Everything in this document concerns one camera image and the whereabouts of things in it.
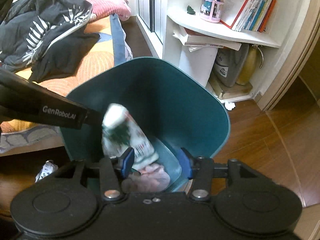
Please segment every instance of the stack of books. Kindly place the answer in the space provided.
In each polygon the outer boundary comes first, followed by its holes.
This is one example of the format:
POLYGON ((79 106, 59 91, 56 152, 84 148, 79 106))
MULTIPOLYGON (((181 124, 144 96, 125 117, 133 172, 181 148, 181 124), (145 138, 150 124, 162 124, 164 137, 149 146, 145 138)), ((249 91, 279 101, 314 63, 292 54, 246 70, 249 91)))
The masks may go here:
POLYGON ((225 0, 221 22, 234 31, 264 32, 276 0, 225 0))
POLYGON ((211 47, 211 48, 229 48, 239 50, 240 42, 227 41, 219 38, 214 38, 201 33, 184 28, 183 26, 173 29, 173 37, 179 39, 183 46, 189 47, 211 47))

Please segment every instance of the pink plastic bag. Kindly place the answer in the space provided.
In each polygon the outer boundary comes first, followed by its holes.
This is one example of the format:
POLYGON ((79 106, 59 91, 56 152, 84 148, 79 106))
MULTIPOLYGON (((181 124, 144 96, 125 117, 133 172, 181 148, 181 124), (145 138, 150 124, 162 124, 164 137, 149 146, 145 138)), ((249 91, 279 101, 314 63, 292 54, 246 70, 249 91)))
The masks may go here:
POLYGON ((124 192, 160 192, 170 183, 170 176, 164 171, 164 167, 157 163, 148 165, 139 172, 141 175, 131 174, 122 182, 124 192))

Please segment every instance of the gold thermos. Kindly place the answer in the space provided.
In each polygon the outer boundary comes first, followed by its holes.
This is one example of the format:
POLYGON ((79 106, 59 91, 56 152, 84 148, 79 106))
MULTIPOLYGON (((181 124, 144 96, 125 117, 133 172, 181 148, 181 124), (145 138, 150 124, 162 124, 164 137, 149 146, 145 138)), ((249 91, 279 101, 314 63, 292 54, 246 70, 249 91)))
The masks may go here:
POLYGON ((257 44, 251 44, 249 47, 247 59, 244 62, 242 70, 236 81, 237 84, 244 86, 249 82, 250 78, 252 77, 256 69, 257 58, 259 53, 261 54, 261 58, 262 58, 261 64, 260 64, 260 68, 262 68, 263 61, 264 61, 263 53, 257 44))

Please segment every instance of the blue gripper pad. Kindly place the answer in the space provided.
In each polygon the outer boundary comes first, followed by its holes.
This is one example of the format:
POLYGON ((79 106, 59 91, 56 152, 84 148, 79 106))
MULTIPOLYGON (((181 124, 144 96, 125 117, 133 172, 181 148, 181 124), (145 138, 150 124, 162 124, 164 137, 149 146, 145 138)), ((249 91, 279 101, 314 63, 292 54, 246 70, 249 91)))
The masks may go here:
POLYGON ((183 178, 192 179, 192 166, 193 166, 193 157, 192 155, 186 150, 181 148, 177 151, 176 158, 179 161, 181 166, 181 176, 183 178))
POLYGON ((123 163, 122 163, 121 175, 122 175, 122 178, 127 178, 131 171, 132 165, 134 163, 134 149, 129 147, 121 157, 124 157, 123 163))

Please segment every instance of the metal screw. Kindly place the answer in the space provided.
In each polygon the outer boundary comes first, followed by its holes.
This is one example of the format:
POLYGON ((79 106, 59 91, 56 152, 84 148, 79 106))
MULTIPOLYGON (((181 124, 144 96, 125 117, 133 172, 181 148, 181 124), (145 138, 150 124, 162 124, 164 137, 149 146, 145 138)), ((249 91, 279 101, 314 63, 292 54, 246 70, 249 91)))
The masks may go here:
POLYGON ((152 201, 151 201, 150 199, 144 199, 144 200, 143 200, 143 203, 149 205, 149 204, 152 203, 152 201))
POLYGON ((192 192, 192 195, 196 198, 204 198, 209 195, 209 193, 204 189, 196 189, 192 192))
POLYGON ((152 199, 152 201, 153 201, 153 202, 160 202, 161 199, 160 199, 160 198, 157 198, 157 197, 154 197, 154 198, 152 199))
POLYGON ((120 192, 115 190, 115 189, 112 189, 112 190, 107 190, 104 195, 107 197, 107 198, 117 198, 120 196, 120 192))

